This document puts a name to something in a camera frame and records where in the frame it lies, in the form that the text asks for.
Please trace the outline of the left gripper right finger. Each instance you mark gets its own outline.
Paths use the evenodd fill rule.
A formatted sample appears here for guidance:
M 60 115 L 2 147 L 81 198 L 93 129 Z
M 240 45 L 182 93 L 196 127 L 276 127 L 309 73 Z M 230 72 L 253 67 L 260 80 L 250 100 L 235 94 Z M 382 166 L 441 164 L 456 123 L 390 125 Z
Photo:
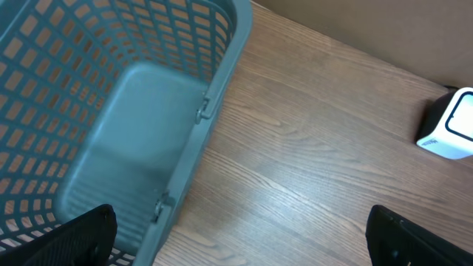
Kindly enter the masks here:
M 373 266 L 472 266 L 472 254 L 382 205 L 367 220 L 367 249 Z

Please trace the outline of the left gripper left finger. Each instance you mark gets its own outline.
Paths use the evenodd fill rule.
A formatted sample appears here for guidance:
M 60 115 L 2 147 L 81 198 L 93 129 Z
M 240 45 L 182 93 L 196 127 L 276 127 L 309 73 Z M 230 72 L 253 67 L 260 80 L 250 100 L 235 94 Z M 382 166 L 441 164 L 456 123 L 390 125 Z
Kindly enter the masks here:
M 111 205 L 103 204 L 27 244 L 1 255 L 1 266 L 104 266 L 118 230 Z

